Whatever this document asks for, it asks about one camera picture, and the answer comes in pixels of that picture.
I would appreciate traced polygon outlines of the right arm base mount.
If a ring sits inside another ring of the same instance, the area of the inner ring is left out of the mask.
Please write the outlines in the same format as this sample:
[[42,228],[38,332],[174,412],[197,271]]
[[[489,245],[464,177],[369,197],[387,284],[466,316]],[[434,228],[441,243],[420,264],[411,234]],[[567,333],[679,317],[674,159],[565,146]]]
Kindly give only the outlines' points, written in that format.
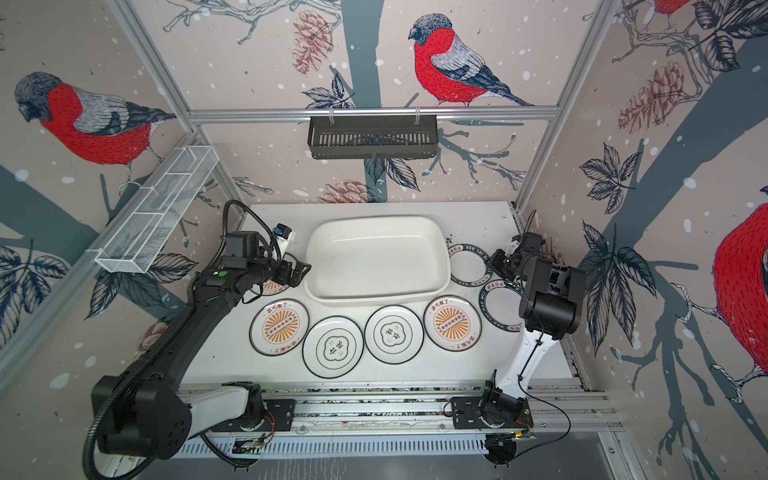
[[452,397],[449,401],[453,427],[472,429],[532,429],[528,403],[522,398],[504,397],[483,403],[480,397]]

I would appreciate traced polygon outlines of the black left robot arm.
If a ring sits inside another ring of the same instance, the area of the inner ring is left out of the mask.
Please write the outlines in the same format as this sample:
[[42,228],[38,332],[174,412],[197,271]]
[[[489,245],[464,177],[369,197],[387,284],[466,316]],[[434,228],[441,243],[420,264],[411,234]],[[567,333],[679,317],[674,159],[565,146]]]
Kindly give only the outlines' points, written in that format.
[[83,459],[97,451],[149,460],[174,456],[184,442],[233,419],[257,426],[267,418],[258,384],[231,381],[198,397],[179,393],[192,360],[219,322],[252,287],[284,280],[298,286],[310,265],[266,258],[218,260],[199,273],[180,317],[119,376],[104,376],[94,386],[94,421]]

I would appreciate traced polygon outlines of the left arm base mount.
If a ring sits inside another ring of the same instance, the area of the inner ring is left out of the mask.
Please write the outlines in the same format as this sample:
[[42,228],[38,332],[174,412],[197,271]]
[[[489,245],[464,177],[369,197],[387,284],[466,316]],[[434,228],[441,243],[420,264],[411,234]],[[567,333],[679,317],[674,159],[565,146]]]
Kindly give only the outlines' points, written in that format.
[[263,404],[264,413],[260,420],[252,420],[243,415],[221,422],[215,425],[211,431],[216,433],[271,433],[291,430],[296,407],[295,400],[268,399]]

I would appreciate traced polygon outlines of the green rim plate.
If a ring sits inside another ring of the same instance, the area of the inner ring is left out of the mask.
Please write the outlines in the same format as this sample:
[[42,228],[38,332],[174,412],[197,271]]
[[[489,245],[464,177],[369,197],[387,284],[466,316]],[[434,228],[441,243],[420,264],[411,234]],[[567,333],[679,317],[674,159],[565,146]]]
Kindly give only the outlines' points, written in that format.
[[505,332],[519,333],[523,320],[519,315],[520,289],[507,285],[503,280],[486,283],[479,292],[480,312],[490,325]]
[[490,256],[483,249],[468,243],[456,243],[448,247],[448,254],[453,283],[475,288],[492,279],[493,272],[488,264]]

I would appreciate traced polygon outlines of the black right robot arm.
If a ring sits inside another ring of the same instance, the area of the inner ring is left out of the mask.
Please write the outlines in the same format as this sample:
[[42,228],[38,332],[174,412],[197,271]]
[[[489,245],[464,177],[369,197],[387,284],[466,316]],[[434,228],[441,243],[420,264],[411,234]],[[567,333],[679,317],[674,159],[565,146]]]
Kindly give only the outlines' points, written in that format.
[[518,422],[528,387],[545,354],[581,323],[587,273],[542,257],[538,250],[518,247],[513,253],[496,250],[486,261],[506,286],[522,288],[518,317],[520,346],[486,381],[479,409],[492,428]]

